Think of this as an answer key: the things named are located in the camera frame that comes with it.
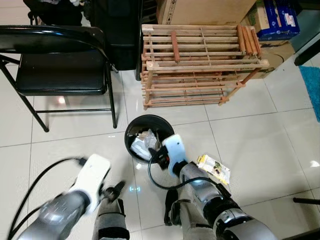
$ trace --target wooden shoe rack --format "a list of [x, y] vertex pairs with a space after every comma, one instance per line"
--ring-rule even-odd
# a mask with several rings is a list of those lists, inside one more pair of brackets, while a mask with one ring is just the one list
[[144, 109], [222, 105], [269, 66], [253, 26], [143, 24], [142, 32]]

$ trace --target blue box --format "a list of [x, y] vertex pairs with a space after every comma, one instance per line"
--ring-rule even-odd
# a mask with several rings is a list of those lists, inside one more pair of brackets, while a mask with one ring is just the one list
[[290, 0], [258, 0], [248, 13], [260, 41], [290, 40], [300, 33]]

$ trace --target tile floor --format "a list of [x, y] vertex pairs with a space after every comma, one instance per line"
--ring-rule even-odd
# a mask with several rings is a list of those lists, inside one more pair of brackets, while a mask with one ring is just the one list
[[[28, 24], [26, 12], [28, 9], [17, 0], [1, 2], [0, 25]], [[0, 207], [0, 239], [5, 238], [23, 195], [41, 170], [64, 157], [97, 153], [112, 163], [109, 184], [122, 179], [127, 182], [122, 198], [131, 239], [181, 240], [179, 227], [163, 223], [166, 192], [152, 185], [146, 166], [134, 162], [124, 145], [128, 123], [143, 114], [167, 119], [182, 136], [190, 161], [209, 153], [229, 167], [233, 198], [278, 238], [320, 227], [320, 208], [292, 201], [293, 197], [320, 198], [320, 124], [294, 59], [288, 59], [265, 79], [251, 80], [222, 107], [212, 104], [144, 111], [141, 85], [135, 81], [134, 72], [113, 73], [117, 129], [112, 128], [112, 118], [105, 113], [43, 115], [49, 133], [42, 131], [0, 73], [0, 191], [5, 196]], [[320, 55], [306, 65], [320, 67]], [[9, 70], [14, 75], [17, 67], [10, 66]], [[59, 104], [58, 97], [29, 100], [38, 109], [108, 104], [106, 96], [68, 97], [68, 106]], [[79, 170], [69, 162], [49, 172], [22, 214], [67, 190]], [[157, 168], [154, 172], [156, 177], [163, 176]], [[177, 182], [164, 176], [165, 184]], [[69, 239], [91, 239], [95, 217], [83, 217]]]

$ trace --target blue mat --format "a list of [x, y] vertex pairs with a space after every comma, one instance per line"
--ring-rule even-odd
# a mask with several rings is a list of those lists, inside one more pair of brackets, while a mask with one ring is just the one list
[[316, 119], [320, 123], [320, 68], [299, 66]]

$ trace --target chair seat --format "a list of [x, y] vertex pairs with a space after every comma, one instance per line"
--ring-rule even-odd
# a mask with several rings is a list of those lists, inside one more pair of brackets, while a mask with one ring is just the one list
[[107, 91], [105, 66], [97, 50], [23, 54], [17, 91], [24, 96], [102, 95]]

